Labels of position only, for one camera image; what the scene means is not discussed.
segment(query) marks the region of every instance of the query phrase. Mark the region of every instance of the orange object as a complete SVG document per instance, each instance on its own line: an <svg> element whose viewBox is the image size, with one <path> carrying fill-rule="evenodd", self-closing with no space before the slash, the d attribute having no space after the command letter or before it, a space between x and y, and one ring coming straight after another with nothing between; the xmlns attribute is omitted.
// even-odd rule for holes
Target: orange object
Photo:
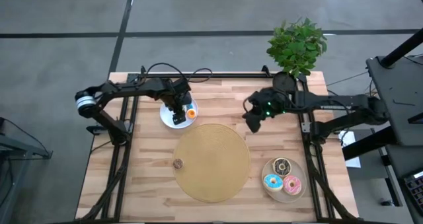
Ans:
<svg viewBox="0 0 423 224"><path fill-rule="evenodd" d="M188 116L188 118L194 119L196 117L196 111L194 109L189 109L188 111L186 111L186 115Z"/></svg>

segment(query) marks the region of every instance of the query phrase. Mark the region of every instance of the blue frosted donut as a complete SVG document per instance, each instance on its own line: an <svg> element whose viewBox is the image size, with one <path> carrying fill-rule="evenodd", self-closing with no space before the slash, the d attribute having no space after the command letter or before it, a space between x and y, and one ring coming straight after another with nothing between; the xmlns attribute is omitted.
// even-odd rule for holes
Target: blue frosted donut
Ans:
<svg viewBox="0 0 423 224"><path fill-rule="evenodd" d="M264 177L263 185L267 190L276 192L282 189L284 181L276 174L268 174Z"/></svg>

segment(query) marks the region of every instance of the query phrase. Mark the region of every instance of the green plant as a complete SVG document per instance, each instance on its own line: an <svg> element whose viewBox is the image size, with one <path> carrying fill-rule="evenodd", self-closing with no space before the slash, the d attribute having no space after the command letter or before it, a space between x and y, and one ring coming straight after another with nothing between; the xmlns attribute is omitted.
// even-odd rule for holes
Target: green plant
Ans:
<svg viewBox="0 0 423 224"><path fill-rule="evenodd" d="M284 21L279 28L275 28L274 37L269 43L272 45L267 53L283 67L284 72L295 78L299 73L310 75L315 67L316 57L327 50L326 38L321 28L316 28L310 19L300 22L301 18L286 28Z"/></svg>

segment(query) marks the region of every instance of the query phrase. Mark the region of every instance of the woven placemat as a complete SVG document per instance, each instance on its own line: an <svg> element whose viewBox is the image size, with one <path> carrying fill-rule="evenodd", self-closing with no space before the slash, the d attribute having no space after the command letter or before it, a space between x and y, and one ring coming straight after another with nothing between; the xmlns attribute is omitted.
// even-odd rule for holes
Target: woven placemat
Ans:
<svg viewBox="0 0 423 224"><path fill-rule="evenodd" d="M173 160L179 186L203 202L232 198L244 186L250 171L250 153L244 139L221 124L204 124L186 132L176 146Z"/></svg>

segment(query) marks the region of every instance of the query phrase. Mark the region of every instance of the pink frosted donut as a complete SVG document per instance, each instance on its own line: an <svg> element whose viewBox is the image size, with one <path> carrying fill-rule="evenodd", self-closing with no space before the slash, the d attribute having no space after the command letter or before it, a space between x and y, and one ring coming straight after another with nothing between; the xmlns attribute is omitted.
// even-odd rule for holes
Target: pink frosted donut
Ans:
<svg viewBox="0 0 423 224"><path fill-rule="evenodd" d="M301 181L294 175L284 178L284 190L289 195L297 195L301 191Z"/></svg>

